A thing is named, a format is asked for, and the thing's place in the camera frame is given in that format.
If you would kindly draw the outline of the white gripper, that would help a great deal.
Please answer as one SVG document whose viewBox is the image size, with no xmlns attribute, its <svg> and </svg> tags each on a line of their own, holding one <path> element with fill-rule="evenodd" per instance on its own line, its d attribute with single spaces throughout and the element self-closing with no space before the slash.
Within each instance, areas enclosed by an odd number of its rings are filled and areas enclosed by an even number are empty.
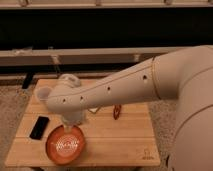
<svg viewBox="0 0 213 171">
<path fill-rule="evenodd" d="M 80 125 L 85 121 L 85 113 L 77 111 L 72 113 L 64 113 L 61 115 L 62 123 L 67 126 Z"/>
</svg>

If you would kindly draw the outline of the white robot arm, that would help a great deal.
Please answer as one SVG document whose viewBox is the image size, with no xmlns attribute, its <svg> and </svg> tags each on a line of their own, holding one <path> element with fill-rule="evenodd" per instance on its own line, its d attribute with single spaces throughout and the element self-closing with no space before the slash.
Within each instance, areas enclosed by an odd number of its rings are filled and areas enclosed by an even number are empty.
<svg viewBox="0 0 213 171">
<path fill-rule="evenodd" d="M 168 171 L 213 171 L 213 45 L 160 55 L 86 86 L 74 88 L 64 75 L 46 105 L 70 115 L 158 99 L 178 100 Z"/>
</svg>

